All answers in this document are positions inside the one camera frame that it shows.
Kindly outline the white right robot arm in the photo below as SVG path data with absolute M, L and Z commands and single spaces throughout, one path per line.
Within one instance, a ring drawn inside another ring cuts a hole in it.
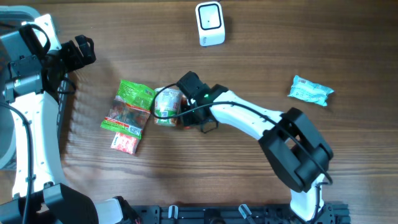
M 187 115 L 201 123 L 227 124 L 258 141 L 276 176 L 290 189 L 290 209 L 302 221 L 316 223 L 324 206 L 322 187 L 328 174 L 331 147 L 299 109 L 268 110 L 243 100 L 225 86 L 210 88 L 194 72 L 177 87 L 187 97 Z

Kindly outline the red snack packet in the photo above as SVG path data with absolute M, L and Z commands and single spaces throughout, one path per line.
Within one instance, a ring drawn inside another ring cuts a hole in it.
M 116 133 L 112 143 L 111 149 L 116 149 L 131 155 L 136 153 L 139 145 L 139 139 L 123 133 Z

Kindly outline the green snack bag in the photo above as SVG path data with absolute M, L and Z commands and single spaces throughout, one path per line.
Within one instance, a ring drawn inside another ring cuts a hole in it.
M 109 113 L 100 126 L 141 139 L 154 97 L 155 91 L 148 86 L 121 80 Z

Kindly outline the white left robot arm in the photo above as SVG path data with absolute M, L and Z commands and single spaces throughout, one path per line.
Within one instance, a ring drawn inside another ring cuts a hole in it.
M 59 86 L 67 73 L 96 60 L 91 38 L 78 35 L 55 45 L 34 31 L 3 35 L 10 61 L 3 95 L 14 118 L 17 172 L 13 198 L 1 205 L 2 223 L 119 223 L 116 198 L 94 203 L 69 187 L 60 161 Z

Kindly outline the grey plastic shopping basket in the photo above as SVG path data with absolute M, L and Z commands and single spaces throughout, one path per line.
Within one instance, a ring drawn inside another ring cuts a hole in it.
M 48 35 L 51 42 L 51 50 L 60 50 L 61 43 L 57 37 L 57 27 L 50 14 L 40 15 L 33 7 L 29 6 L 1 6 L 1 36 L 10 33 L 13 29 L 24 24 L 37 24 Z M 43 33 L 35 31 L 42 45 L 46 38 Z M 8 72 L 9 56 L 1 43 L 1 91 L 4 90 L 6 72 Z M 70 84 L 61 82 L 58 91 L 66 91 Z M 59 112 L 57 118 L 57 134 L 60 139 L 60 131 L 63 122 L 67 95 L 60 94 Z M 1 170 L 16 170 L 16 134 L 11 111 L 1 107 Z

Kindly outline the light blue snack packet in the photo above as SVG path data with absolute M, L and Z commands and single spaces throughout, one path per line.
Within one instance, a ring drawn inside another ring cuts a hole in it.
M 308 81 L 298 75 L 294 76 L 290 88 L 289 97 L 293 97 L 308 103 L 327 106 L 328 96 L 334 92 L 333 89 L 318 83 Z

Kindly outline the red coffee stick sachet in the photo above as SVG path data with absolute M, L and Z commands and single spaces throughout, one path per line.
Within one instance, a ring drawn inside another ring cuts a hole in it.
M 181 104 L 180 104 L 180 113 L 186 112 L 190 109 L 190 105 L 188 104 L 187 97 L 182 95 Z M 180 117 L 180 122 L 184 129 L 190 129 L 188 117 L 186 115 L 182 115 Z

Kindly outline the green instant noodle cup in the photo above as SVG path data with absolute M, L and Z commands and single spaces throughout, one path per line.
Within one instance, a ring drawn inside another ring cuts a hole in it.
M 155 99 L 155 115 L 159 117 L 168 117 L 177 115 L 180 110 L 182 92 L 173 88 L 162 91 Z M 155 118 L 154 123 L 160 126 L 177 125 L 177 118 L 159 119 Z

